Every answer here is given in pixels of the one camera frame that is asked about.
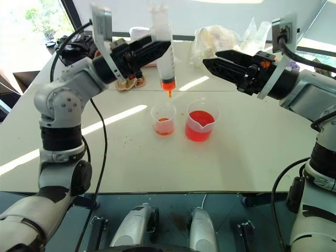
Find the measuring cup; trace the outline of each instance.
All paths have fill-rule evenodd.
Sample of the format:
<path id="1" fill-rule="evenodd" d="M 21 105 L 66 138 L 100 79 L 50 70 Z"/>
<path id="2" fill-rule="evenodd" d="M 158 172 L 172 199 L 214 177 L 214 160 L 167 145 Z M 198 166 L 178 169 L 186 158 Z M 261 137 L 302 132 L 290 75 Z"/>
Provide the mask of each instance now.
<path id="1" fill-rule="evenodd" d="M 174 131 L 176 107 L 170 103 L 158 104 L 151 108 L 154 129 L 159 135 L 169 135 Z"/>
<path id="2" fill-rule="evenodd" d="M 209 100 L 202 98 L 188 106 L 185 124 L 186 136 L 196 142 L 207 140 L 219 118 L 219 108 Z"/>

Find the white table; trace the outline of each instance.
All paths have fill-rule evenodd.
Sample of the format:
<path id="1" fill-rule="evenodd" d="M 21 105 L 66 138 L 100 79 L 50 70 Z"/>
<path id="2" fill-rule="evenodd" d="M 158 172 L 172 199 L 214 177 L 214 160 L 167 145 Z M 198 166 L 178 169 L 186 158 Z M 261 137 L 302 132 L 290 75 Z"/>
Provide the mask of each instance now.
<path id="1" fill-rule="evenodd" d="M 104 118 L 146 106 L 107 125 L 108 157 L 100 193 L 269 192 L 287 165 L 310 155 L 316 132 L 308 120 L 279 107 L 274 99 L 259 100 L 235 91 L 234 84 L 212 76 L 205 68 L 194 69 L 188 63 L 190 43 L 174 43 L 174 50 L 181 62 L 176 63 L 177 87 L 172 99 L 161 90 L 155 68 L 143 70 L 148 81 L 145 87 L 118 92 L 112 84 L 94 98 Z M 25 154 L 34 157 L 41 147 L 40 114 L 33 97 L 40 85 L 48 83 L 50 65 L 51 61 L 0 125 L 1 191 L 38 191 L 39 159 L 23 161 L 29 160 Z M 61 68 L 58 65 L 55 76 Z M 204 77 L 202 83 L 178 91 L 203 76 L 209 79 Z M 200 97 L 212 99 L 221 110 L 211 137 L 203 143 L 184 134 L 187 105 Z M 163 138 L 152 128 L 150 108 L 166 101 L 177 108 L 176 129 Z M 99 117 L 88 103 L 82 127 L 97 122 Z M 88 192 L 92 193 L 103 157 L 102 129 L 85 137 L 91 150 L 93 174 Z M 13 160 L 23 164 L 15 166 Z M 289 189 L 298 174 L 298 168 L 294 170 L 283 178 L 280 191 Z"/>

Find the black cable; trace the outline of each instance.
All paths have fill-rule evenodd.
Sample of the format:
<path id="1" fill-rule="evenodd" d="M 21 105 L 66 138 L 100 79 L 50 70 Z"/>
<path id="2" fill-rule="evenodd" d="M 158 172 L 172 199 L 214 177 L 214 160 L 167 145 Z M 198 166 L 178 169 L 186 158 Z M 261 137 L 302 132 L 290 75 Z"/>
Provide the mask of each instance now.
<path id="1" fill-rule="evenodd" d="M 330 118 L 332 118 L 332 117 L 334 117 L 334 116 L 336 116 L 336 111 L 333 111 L 333 112 L 331 112 L 331 113 L 325 115 L 324 117 L 321 117 L 321 118 L 317 119 L 315 122 L 313 122 L 313 123 L 310 125 L 310 127 L 311 127 L 312 129 L 317 130 L 318 132 L 320 132 L 321 129 L 319 128 L 319 124 L 320 124 L 321 122 L 327 121 L 328 119 L 330 119 Z"/>
<path id="2" fill-rule="evenodd" d="M 89 145 L 88 145 L 88 142 L 86 141 L 86 139 L 84 138 L 83 135 L 82 135 L 82 140 L 84 142 L 85 150 L 86 150 L 86 153 L 88 155 L 88 162 L 91 163 L 91 153 L 90 153 Z"/>
<path id="3" fill-rule="evenodd" d="M 93 102 L 92 99 L 90 99 L 91 103 L 92 103 L 92 106 L 95 108 L 96 112 L 98 113 L 99 117 L 100 117 L 100 120 L 101 122 L 103 123 L 103 131 L 104 131 L 104 141 L 105 141 L 105 148 L 104 148 L 104 157 L 103 157 L 103 164 L 101 166 L 101 171 L 100 171 L 100 175 L 99 175 L 99 179 L 98 179 L 98 182 L 97 182 L 97 187 L 96 187 L 96 191 L 93 195 L 93 199 L 92 199 L 92 204 L 91 204 L 91 207 L 90 207 L 90 211 L 89 211 L 89 214 L 88 214 L 88 217 L 85 221 L 85 224 L 84 224 L 84 227 L 82 229 L 82 232 L 80 234 L 80 237 L 78 239 L 78 242 L 77 242 L 77 246 L 76 246 L 76 250 L 75 252 L 78 252 L 79 250 L 79 247 L 80 247 L 80 244 L 83 240 L 83 236 L 85 234 L 85 231 L 89 225 L 89 222 L 90 222 L 90 219 L 91 219 L 91 215 L 92 215 L 92 212 L 93 212 L 93 207 L 96 203 L 96 199 L 97 199 L 97 195 L 98 195 L 98 191 L 99 191 L 99 187 L 100 187 L 100 183 L 101 183 L 101 179 L 103 177 L 103 174 L 104 174 L 104 168 L 105 168 L 105 163 L 106 163 L 106 156 L 107 156 L 107 133 L 106 133 L 106 126 L 105 126 L 105 122 L 104 122 L 104 118 L 103 116 L 101 115 L 100 111 L 98 110 L 97 106 L 95 105 L 95 103 Z"/>
<path id="4" fill-rule="evenodd" d="M 314 62 L 308 59 L 305 59 L 297 54 L 295 54 L 295 52 L 292 52 L 286 45 L 286 41 L 284 38 L 280 38 L 279 41 L 279 47 L 281 49 L 281 51 L 288 57 L 291 58 L 292 60 L 305 64 L 307 66 L 311 66 L 311 67 L 316 67 L 316 68 L 320 68 L 329 72 L 335 72 L 336 73 L 336 68 L 326 65 L 326 64 L 322 64 L 319 62 Z"/>
<path id="5" fill-rule="evenodd" d="M 57 60 L 59 58 L 59 56 L 61 55 L 61 53 L 63 52 L 65 46 L 69 43 L 69 41 L 76 35 L 78 34 L 80 31 L 84 30 L 86 27 L 92 25 L 92 21 L 90 20 L 88 23 L 82 25 L 81 27 L 79 27 L 78 29 L 76 29 L 69 37 L 67 37 L 67 39 L 62 43 L 61 47 L 58 49 L 58 51 L 56 52 L 56 56 L 52 62 L 51 65 L 51 69 L 50 69 L 50 82 L 54 81 L 54 72 L 55 72 L 55 67 L 56 67 L 56 63 Z"/>
<path id="6" fill-rule="evenodd" d="M 274 182 L 274 186 L 272 188 L 272 192 L 271 192 L 271 212 L 272 212 L 272 216 L 273 216 L 273 220 L 274 220 L 274 225 L 275 225 L 275 228 L 276 228 L 276 232 L 277 232 L 277 236 L 278 236 L 278 241 L 279 241 L 279 245 L 280 245 L 280 248 L 281 248 L 281 251 L 282 252 L 285 252 L 285 243 L 283 241 L 283 237 L 282 237 L 282 234 L 281 234 L 281 230 L 280 230 L 280 226 L 279 226 L 279 222 L 278 222 L 278 217 L 277 217 L 277 213 L 276 213 L 276 210 L 275 210 L 275 192 L 277 190 L 277 187 L 278 187 L 278 184 L 280 182 L 280 180 L 282 179 L 282 177 L 290 170 L 292 169 L 294 166 L 298 165 L 298 164 L 301 164 L 307 160 L 309 160 L 310 157 L 307 157 L 305 159 L 301 159 L 301 160 L 298 160 L 294 163 L 292 163 L 291 165 L 289 165 L 288 167 L 286 167 L 280 174 L 279 176 L 277 177 L 277 179 L 275 180 Z"/>
<path id="7" fill-rule="evenodd" d="M 303 170 L 305 169 L 305 165 L 302 165 L 299 170 L 300 177 L 303 177 Z"/>

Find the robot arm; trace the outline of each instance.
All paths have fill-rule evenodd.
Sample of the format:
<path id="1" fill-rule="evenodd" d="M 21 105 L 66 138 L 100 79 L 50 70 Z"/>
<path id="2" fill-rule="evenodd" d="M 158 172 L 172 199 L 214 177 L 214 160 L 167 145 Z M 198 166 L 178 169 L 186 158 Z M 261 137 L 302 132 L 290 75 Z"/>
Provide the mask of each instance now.
<path id="1" fill-rule="evenodd" d="M 292 15 L 273 22 L 274 48 L 280 48 L 282 38 L 295 50 L 295 24 Z M 259 98 L 268 95 L 310 121 L 319 119 L 316 144 L 304 166 L 305 177 L 295 179 L 287 199 L 288 208 L 297 213 L 290 246 L 295 252 L 336 251 L 336 80 L 307 70 L 288 71 L 286 55 L 280 62 L 263 51 L 253 57 L 234 50 L 216 55 L 204 59 L 204 65 L 213 75 L 236 84 L 238 91 Z"/>
<path id="2" fill-rule="evenodd" d="M 0 215 L 0 251 L 44 251 L 74 198 L 90 187 L 91 164 L 82 160 L 81 139 L 81 114 L 87 101 L 103 92 L 119 73 L 123 78 L 141 77 L 140 68 L 161 57 L 169 46 L 170 41 L 152 41 L 150 36 L 129 45 L 118 40 L 110 53 L 117 74 L 102 56 L 84 58 L 36 92 L 43 141 L 39 192 Z"/>

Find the plastic syringe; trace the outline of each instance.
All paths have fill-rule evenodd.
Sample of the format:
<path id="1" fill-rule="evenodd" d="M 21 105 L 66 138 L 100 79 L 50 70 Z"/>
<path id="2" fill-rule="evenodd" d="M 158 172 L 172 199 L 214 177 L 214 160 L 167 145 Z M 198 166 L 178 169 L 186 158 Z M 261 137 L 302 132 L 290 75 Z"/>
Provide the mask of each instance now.
<path id="1" fill-rule="evenodd" d="M 172 90 L 176 87 L 173 36 L 172 27 L 168 23 L 167 7 L 163 4 L 151 8 L 153 27 L 151 28 L 153 41 L 171 41 L 171 45 L 165 54 L 156 61 L 157 69 L 160 75 L 161 88 L 169 92 L 172 96 Z"/>

